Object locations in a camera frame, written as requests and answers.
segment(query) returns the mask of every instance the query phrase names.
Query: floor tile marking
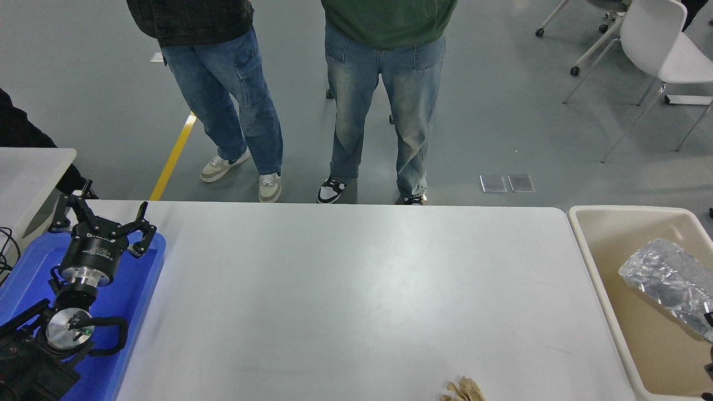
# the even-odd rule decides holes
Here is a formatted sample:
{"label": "floor tile marking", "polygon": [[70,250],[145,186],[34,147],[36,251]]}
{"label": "floor tile marking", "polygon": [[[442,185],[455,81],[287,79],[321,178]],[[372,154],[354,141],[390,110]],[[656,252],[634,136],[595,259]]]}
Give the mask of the floor tile marking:
{"label": "floor tile marking", "polygon": [[153,192],[151,193],[151,197],[149,197],[148,200],[160,201],[161,195],[163,195],[163,190],[166,189],[168,179],[171,178],[171,173],[173,173],[173,168],[176,166],[178,157],[183,151],[183,146],[185,146],[185,142],[188,140],[188,136],[190,135],[191,130],[193,130],[193,124],[195,124],[195,119],[196,117],[193,113],[191,113],[186,119],[185,125],[183,126],[183,129],[181,130],[180,135],[178,136],[178,140],[173,146],[173,150],[168,156],[168,160],[163,166],[163,171],[161,171],[161,175],[158,177],[156,186],[153,187]]}

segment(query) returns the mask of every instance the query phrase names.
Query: cargo pocket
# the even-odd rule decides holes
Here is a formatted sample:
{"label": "cargo pocket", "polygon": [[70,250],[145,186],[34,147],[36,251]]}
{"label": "cargo pocket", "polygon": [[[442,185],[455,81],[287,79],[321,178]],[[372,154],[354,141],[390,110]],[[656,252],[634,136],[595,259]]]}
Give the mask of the cargo pocket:
{"label": "cargo pocket", "polygon": [[252,107],[267,94],[262,59],[257,47],[244,61],[235,64],[235,71],[240,82],[238,103],[241,108]]}

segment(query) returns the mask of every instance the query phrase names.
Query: beige sneaker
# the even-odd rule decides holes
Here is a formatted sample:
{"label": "beige sneaker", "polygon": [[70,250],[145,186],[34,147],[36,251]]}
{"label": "beige sneaker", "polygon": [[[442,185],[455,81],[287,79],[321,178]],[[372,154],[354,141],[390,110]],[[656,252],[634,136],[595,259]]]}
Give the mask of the beige sneaker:
{"label": "beige sneaker", "polygon": [[258,182],[257,199],[261,203],[277,202],[280,192],[282,192],[282,178],[277,173],[260,176]]}
{"label": "beige sneaker", "polygon": [[239,158],[232,161],[225,160],[219,155],[215,155],[215,157],[211,161],[209,161],[208,164],[205,165],[203,171],[200,172],[200,180],[204,183],[212,183],[213,181],[217,181],[221,177],[223,177],[228,172],[228,170],[237,166],[238,164],[241,164],[249,158],[250,149],[245,149],[245,152],[240,155]]}

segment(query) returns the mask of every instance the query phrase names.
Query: gray table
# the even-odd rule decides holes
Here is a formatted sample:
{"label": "gray table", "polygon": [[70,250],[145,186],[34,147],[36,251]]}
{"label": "gray table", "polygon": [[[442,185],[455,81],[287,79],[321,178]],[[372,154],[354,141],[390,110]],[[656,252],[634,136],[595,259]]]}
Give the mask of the gray table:
{"label": "gray table", "polygon": [[[11,228],[20,242],[76,156],[74,149],[0,147],[0,227]],[[0,244],[4,242],[0,235]]]}
{"label": "gray table", "polygon": [[[122,223],[138,207],[89,204]],[[165,264],[119,400],[435,401],[460,376],[488,400],[634,400],[560,210],[152,202],[147,217]]]}

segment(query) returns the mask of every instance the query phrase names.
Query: blue jeans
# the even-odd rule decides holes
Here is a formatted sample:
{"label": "blue jeans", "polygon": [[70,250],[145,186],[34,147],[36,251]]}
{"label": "blue jeans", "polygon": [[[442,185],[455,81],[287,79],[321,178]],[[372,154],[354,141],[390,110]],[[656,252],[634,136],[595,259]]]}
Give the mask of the blue jeans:
{"label": "blue jeans", "polygon": [[[255,30],[227,42],[161,49],[188,107],[226,160],[250,147],[260,174],[282,166],[282,130],[262,75]],[[240,105],[240,117],[230,98]]]}
{"label": "blue jeans", "polygon": [[404,197],[426,192],[426,153],[445,44],[441,37],[415,47],[378,50],[327,24],[327,78],[337,102],[331,176],[347,184],[359,175],[364,120],[381,74],[398,137],[396,185]]}

